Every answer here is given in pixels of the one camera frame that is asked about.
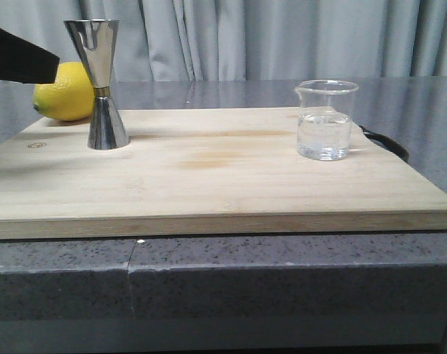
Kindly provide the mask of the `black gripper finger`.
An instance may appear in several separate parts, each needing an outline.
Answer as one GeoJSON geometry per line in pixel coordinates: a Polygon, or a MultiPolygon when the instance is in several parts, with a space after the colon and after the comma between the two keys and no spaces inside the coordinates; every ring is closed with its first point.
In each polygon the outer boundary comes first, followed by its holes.
{"type": "Polygon", "coordinates": [[[54,83],[60,58],[0,28],[0,80],[54,83]]]}

